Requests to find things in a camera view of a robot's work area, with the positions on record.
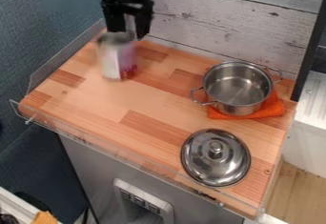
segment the lid knob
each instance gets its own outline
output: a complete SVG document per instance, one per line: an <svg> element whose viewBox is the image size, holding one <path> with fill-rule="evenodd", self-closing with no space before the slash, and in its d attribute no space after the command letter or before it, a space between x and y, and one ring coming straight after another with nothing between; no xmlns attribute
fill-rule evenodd
<svg viewBox="0 0 326 224"><path fill-rule="evenodd" d="M220 142L213 141L210 143L209 157L211 159L218 159L222 156L223 145Z"/></svg>

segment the wooden countertop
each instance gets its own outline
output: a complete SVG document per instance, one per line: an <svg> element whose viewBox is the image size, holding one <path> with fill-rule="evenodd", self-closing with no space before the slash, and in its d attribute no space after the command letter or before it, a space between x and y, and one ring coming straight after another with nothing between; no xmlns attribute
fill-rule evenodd
<svg viewBox="0 0 326 224"><path fill-rule="evenodd" d="M19 110L50 129L254 218L294 115L295 103L289 100L294 82L283 80L275 86L286 106L282 117L212 120L189 99L189 92L200 87L215 60L142 41L137 62L134 79L112 82L102 77L90 42L28 94ZM231 132L249 147L253 165L239 184L208 188L185 173L179 157L182 144L192 132L206 128Z"/></svg>

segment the orange cloth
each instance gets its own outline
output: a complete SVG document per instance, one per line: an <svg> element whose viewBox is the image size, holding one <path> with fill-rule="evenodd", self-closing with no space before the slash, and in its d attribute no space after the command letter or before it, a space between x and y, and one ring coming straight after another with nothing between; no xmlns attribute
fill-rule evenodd
<svg viewBox="0 0 326 224"><path fill-rule="evenodd" d="M49 212L39 212L31 224L57 224L57 220Z"/></svg>
<svg viewBox="0 0 326 224"><path fill-rule="evenodd" d="M258 112L249 115L231 116L217 111L212 106L208 107L207 112L211 119L254 119L283 115L285 113L285 107L283 102L278 98L277 93L273 92Z"/></svg>

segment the stainless steel pot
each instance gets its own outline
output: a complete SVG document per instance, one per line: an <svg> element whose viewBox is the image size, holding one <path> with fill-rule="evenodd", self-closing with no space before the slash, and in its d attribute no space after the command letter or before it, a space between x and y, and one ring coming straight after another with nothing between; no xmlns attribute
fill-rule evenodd
<svg viewBox="0 0 326 224"><path fill-rule="evenodd" d="M271 95L274 83L283 79L280 70L264 68L241 61L227 61L213 66L205 74L203 87L191 91L191 99L201 106L211 105L229 115L257 112ZM273 81L266 70L276 71L278 79ZM211 102L194 99L194 93L203 89Z"/></svg>

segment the weathered wood wall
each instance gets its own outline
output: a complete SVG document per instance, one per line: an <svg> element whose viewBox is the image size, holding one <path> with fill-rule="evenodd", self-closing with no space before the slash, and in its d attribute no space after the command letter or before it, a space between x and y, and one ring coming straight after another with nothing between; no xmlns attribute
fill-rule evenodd
<svg viewBox="0 0 326 224"><path fill-rule="evenodd" d="M223 60L299 70L321 0L154 0L149 39Z"/></svg>

